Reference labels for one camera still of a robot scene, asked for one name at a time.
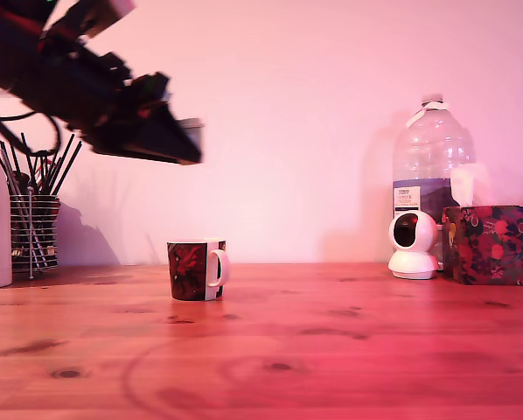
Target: robotic arm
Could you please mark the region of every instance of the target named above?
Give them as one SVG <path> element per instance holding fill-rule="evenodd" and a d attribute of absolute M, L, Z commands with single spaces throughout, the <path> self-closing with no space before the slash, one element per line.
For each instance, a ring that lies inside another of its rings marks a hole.
<path fill-rule="evenodd" d="M 96 153 L 199 163 L 200 145 L 163 99 L 169 79 L 161 73 L 133 78 L 113 53 L 99 57 L 81 41 L 129 13 L 131 1 L 80 0 L 44 31 L 57 2 L 0 0 L 0 88 L 51 121 L 57 117 L 79 130 Z M 34 154 L 1 119 L 0 132 L 11 146 Z"/>

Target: red floral mug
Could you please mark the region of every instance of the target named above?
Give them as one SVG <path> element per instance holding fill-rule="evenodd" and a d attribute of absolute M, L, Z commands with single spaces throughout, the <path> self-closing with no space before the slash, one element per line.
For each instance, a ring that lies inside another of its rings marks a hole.
<path fill-rule="evenodd" d="M 214 300 L 230 277 L 227 243 L 215 239 L 168 242 L 172 298 Z"/>

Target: tissue box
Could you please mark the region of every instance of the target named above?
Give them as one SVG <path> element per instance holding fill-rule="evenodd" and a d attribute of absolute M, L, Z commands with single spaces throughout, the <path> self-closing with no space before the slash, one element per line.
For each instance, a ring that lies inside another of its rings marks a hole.
<path fill-rule="evenodd" d="M 445 207 L 445 277 L 461 284 L 523 285 L 523 206 Z"/>

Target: utensil holder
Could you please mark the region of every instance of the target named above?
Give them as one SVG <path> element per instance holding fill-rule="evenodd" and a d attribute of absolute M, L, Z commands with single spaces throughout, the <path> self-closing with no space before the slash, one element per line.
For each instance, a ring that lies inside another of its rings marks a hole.
<path fill-rule="evenodd" d="M 57 195 L 10 196 L 11 263 L 14 273 L 34 273 L 58 266 L 55 220 Z"/>

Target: security camera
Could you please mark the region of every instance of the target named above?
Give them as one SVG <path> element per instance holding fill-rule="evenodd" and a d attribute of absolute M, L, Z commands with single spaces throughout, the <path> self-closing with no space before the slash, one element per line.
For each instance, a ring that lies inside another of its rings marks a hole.
<path fill-rule="evenodd" d="M 388 264 L 394 276 L 425 280 L 435 275 L 438 261 L 429 250 L 438 230 L 432 217 L 420 211 L 400 213 L 390 223 L 389 236 L 396 248 Z"/>

